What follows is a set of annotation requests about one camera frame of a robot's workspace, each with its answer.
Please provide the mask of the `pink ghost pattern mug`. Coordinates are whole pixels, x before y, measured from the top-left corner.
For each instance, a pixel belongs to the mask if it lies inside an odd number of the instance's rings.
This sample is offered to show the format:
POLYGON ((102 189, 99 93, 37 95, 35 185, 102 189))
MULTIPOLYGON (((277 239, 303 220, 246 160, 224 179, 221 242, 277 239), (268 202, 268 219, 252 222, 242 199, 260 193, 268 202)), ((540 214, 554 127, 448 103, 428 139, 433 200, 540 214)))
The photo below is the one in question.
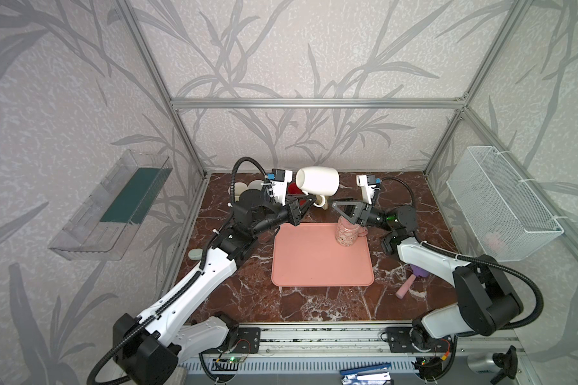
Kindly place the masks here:
POLYGON ((337 221, 335 239, 339 245, 350 247, 358 238, 366 237, 368 229, 358 224, 350 223, 346 218, 340 217, 337 221))

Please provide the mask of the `white ceramic mug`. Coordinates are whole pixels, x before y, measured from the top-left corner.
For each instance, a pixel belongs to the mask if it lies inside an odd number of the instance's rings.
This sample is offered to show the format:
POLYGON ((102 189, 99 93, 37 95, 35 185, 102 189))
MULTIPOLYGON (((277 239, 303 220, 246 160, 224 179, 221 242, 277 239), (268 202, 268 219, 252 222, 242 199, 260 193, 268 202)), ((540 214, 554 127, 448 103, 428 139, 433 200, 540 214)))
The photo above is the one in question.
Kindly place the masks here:
POLYGON ((301 168, 295 183, 306 194, 332 197, 340 186, 340 175, 335 168, 311 166, 301 168))

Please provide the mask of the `blue polka dot mug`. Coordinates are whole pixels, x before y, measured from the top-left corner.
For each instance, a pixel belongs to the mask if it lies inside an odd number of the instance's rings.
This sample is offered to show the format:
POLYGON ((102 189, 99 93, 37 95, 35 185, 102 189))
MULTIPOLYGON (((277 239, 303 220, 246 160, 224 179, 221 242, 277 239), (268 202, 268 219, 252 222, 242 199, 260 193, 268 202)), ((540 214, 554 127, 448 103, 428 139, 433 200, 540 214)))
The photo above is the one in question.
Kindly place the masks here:
POLYGON ((258 190, 260 191, 263 187, 264 182, 261 180, 254 180, 249 183, 248 189, 258 190))

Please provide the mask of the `cream speckled squat mug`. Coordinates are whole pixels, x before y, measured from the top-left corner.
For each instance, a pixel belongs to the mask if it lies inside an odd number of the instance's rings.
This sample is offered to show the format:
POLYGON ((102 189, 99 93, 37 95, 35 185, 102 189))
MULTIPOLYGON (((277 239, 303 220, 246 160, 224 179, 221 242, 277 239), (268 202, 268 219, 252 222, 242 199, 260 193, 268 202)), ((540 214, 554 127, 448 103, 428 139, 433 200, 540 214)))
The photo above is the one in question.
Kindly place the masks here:
POLYGON ((316 208, 322 209, 322 210, 327 210, 329 205, 328 205, 328 198, 326 196, 322 196, 319 195, 316 197, 316 202, 314 203, 314 206, 316 208))

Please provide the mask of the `red mug black handle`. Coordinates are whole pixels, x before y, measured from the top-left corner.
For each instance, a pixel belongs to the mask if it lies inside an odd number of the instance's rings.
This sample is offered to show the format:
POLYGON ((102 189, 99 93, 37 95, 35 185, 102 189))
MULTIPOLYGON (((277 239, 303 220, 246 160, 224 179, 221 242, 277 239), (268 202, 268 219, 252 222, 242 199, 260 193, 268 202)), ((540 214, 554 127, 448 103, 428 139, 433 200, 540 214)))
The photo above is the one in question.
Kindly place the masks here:
POLYGON ((292 182, 289 184, 289 186, 287 186, 287 195, 294 198, 302 197, 303 191, 297 186, 295 182, 292 182))

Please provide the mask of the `light green ceramic mug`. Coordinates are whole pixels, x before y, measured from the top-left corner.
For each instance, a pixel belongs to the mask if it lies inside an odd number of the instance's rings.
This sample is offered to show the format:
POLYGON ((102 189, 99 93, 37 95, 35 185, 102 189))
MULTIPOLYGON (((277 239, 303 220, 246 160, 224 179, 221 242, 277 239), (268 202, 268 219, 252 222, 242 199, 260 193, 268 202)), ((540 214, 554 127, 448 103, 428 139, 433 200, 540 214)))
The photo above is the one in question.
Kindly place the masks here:
POLYGON ((243 192, 249 189, 249 186, 243 182, 236 182, 234 184, 234 195, 239 197, 243 192))

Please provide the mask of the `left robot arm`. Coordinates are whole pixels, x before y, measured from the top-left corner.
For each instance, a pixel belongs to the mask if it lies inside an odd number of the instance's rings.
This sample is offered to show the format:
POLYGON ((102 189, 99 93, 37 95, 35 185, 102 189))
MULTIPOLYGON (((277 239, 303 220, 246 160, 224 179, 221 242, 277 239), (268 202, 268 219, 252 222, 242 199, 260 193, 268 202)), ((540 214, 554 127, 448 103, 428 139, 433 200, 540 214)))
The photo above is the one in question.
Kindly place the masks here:
POLYGON ((298 226, 321 193, 304 186, 305 169, 297 173, 301 193, 287 194, 284 173, 273 169, 263 173, 259 189, 235 193, 230 182, 230 214, 220 230, 202 250, 199 264, 164 297, 136 317, 124 314, 113 328, 112 349, 93 367, 89 384, 109 362, 125 373, 115 384, 163 384, 177 368, 186 347, 178 343, 178 333, 191 314, 210 294, 247 261, 258 245, 258 237, 282 224, 298 226))

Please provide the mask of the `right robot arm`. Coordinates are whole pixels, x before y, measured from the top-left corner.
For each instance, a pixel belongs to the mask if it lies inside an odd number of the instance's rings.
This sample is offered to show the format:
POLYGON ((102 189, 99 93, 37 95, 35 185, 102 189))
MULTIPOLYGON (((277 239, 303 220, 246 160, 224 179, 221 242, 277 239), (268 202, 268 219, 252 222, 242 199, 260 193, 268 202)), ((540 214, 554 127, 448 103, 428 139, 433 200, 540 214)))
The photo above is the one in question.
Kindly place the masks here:
POLYGON ((386 231, 381 240, 385 253, 425 270, 455 290, 456 303, 414 320, 416 337, 427 341, 446 336, 490 336, 498 330, 526 327, 541 316, 544 295, 528 276, 487 254, 474 258, 420 239, 414 203, 381 210, 374 205, 381 179, 361 175, 358 181, 365 199, 334 200, 332 208, 353 225, 386 231))

